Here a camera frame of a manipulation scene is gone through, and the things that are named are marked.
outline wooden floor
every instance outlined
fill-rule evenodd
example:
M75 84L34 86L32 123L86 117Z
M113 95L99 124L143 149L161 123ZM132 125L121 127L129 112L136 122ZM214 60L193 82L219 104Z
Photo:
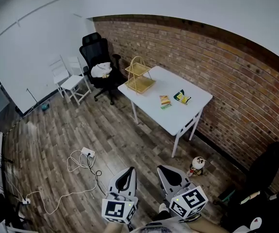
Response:
M106 95L95 102L96 92L93 89L80 106L66 103L55 94L46 112L35 109L6 136L5 157L15 162L7 166L7 172L23 195L41 191L46 208L51 212L61 195L94 187L95 179L89 170L69 173L66 168L71 152L87 147L96 152L93 170L102 171L99 178L102 187L107 187L120 170L128 166L136 168L136 195L140 203L132 222L141 226L157 214L163 200L156 167L167 164L186 171L192 159L200 155L211 165L203 176L191 179L202 186L210 199L202 213L219 222L222 212L212 201L230 184L241 184L244 175L196 136L189 142L189 132L180 139L177 156L172 159L173 136L139 109L140 124L136 125L131 103L118 91L113 106ZM32 229L39 232L99 233L106 225L101 217L102 198L104 195L98 187L92 192L63 198L59 209L49 216L39 194L33 194L32 204L22 212L33 221Z

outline two-tier wicker basket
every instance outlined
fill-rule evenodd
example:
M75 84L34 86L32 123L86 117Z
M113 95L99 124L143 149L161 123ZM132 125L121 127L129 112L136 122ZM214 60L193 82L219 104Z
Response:
M125 85L136 91L136 93L144 93L155 83L155 80L150 76L150 68L146 66L144 59L140 56L135 56L132 59L130 66L125 70L129 72L129 77ZM148 73L149 78L144 76L146 72Z

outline tabletop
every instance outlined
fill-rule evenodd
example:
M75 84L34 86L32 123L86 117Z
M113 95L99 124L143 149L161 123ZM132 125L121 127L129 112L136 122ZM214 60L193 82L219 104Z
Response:
M213 98L210 93L162 67L153 67L149 73L156 83L143 94L125 84L118 89L171 135L176 135ZM185 96L191 97L187 105L174 99L182 89ZM161 95L168 95L172 106L162 110Z

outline person's leg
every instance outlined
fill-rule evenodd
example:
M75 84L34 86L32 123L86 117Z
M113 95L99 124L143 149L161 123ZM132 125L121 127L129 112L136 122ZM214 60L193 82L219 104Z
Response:
M169 213L169 209L164 203L162 203L159 207L159 214L153 219L153 221L165 220L171 217L172 216Z

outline white folding chair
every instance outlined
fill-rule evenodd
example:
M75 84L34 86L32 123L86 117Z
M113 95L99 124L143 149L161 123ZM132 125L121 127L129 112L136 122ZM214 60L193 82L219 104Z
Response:
M54 84L57 86L57 89L58 89L59 93L61 94L61 96L64 97L63 93L62 93L62 89L60 87L60 83L69 78L69 73L65 67L62 57L59 55L58 57L53 59L49 63L49 68L51 69L51 71L53 73Z
M91 92L91 89L85 79L85 76L83 74L82 68L80 66L80 62L78 57L69 57L68 58L69 61L69 66L71 67L71 69L73 70L73 75L70 76L69 79L67 79L62 85L61 88L63 89L64 93L66 94L66 96L69 98L69 100L74 97L77 104L80 105L80 102L82 101L82 99L84 97L86 97L87 94L89 94ZM78 76L75 75L74 70L80 70L82 76ZM87 86L87 92L84 94L78 93L77 91L79 90L79 88L76 90L76 86L81 83L82 81L85 82L86 86Z

